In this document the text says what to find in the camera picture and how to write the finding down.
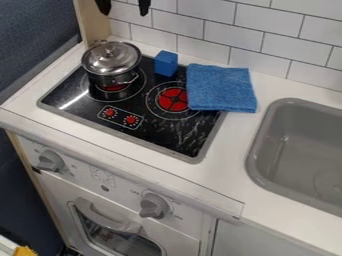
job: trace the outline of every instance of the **black strap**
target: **black strap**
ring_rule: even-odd
[[[97,7],[99,7],[99,10],[102,14],[108,15],[110,13],[110,10],[112,9],[112,3],[111,0],[95,0]]]
[[[148,9],[151,6],[151,0],[139,0],[140,15],[145,16],[148,14]]]

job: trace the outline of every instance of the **tile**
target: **tile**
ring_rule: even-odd
[[[112,35],[127,39],[131,38],[131,32],[127,22],[109,19],[109,23],[112,30]]]
[[[328,67],[342,70],[342,48],[334,47]]]
[[[342,72],[306,63],[293,62],[288,79],[342,91]]]
[[[176,34],[195,38],[203,37],[203,20],[153,10],[153,24],[157,29]]]
[[[232,66],[249,68],[256,72],[281,78],[286,77],[290,66],[290,60],[236,48],[233,48],[230,54],[229,64]]]
[[[229,47],[189,37],[178,36],[178,52],[227,64]]]
[[[325,66],[331,46],[295,39],[286,36],[266,34],[263,53]]]
[[[140,16],[139,7],[131,4],[112,1],[112,10],[109,14],[112,19],[126,21],[143,26],[152,26],[151,12],[145,17]]]
[[[342,46],[342,22],[307,16],[300,37]]]
[[[165,48],[170,51],[177,50],[177,36],[167,32],[131,25],[132,40]]]
[[[342,20],[341,0],[273,0],[272,8]]]
[[[263,33],[206,21],[205,40],[259,51]]]
[[[277,34],[298,36],[303,15],[239,4],[235,24]]]
[[[233,24],[235,5],[227,1],[181,0],[178,2],[178,13]]]
[[[269,7],[270,3],[271,3],[271,0],[234,0],[234,2]]]
[[[128,0],[131,4],[138,4],[138,0]],[[168,11],[177,12],[177,0],[152,0],[151,8]]]

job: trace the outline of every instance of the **toy stove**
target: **toy stove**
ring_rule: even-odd
[[[220,112],[188,108],[186,69],[169,78],[154,73],[143,57],[132,84],[101,88],[80,67],[38,106],[152,150],[195,163],[203,159],[218,129]]]

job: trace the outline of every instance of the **cabinet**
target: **cabinet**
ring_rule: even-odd
[[[218,222],[213,256],[322,256],[246,224]]]

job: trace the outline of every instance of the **oven handle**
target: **oven handle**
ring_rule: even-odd
[[[75,207],[91,221],[115,232],[135,235],[139,234],[141,230],[141,225],[137,222],[130,220],[114,221],[98,214],[94,211],[94,205],[84,198],[77,198],[75,200]]]

